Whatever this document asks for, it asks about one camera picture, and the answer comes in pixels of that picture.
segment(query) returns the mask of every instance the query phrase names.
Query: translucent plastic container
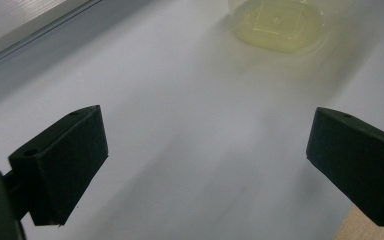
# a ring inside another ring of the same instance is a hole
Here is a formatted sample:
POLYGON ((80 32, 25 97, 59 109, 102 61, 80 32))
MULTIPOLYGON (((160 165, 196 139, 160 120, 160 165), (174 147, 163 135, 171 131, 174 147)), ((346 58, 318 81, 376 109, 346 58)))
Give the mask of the translucent plastic container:
POLYGON ((314 46, 352 0, 229 0, 231 27, 242 41, 280 52, 314 46))

